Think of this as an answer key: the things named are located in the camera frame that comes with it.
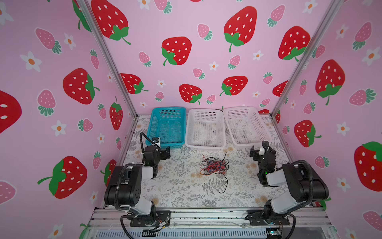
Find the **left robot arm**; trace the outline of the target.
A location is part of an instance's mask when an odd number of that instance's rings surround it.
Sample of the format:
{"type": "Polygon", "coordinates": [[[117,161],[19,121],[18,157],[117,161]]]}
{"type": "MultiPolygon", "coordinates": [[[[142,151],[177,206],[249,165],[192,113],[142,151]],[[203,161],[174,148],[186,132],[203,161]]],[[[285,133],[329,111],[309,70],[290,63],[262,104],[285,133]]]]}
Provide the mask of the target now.
{"type": "Polygon", "coordinates": [[[149,141],[149,145],[143,148],[142,162],[114,169],[104,194],[104,203],[125,212],[120,218],[123,229],[126,229],[126,219],[131,227],[153,227],[152,231],[156,232],[169,226],[171,212],[158,211],[153,201],[141,195],[142,181],[156,178],[160,161],[169,159],[171,154],[169,147],[162,148],[159,137],[149,139],[141,133],[141,146],[143,138],[149,141]]]}

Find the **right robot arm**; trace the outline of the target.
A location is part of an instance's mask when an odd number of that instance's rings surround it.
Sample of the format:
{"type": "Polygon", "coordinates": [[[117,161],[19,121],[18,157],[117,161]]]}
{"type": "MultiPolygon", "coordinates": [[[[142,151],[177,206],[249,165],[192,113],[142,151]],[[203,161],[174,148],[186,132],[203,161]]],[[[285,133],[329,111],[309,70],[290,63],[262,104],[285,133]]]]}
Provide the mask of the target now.
{"type": "Polygon", "coordinates": [[[258,162],[259,182],[264,187],[287,186],[287,191],[268,200],[262,210],[249,210],[245,219],[252,226],[289,225],[290,213],[310,203],[329,198],[329,189],[305,160],[283,164],[276,168],[276,151],[263,141],[259,150],[251,147],[249,156],[258,162]]]}

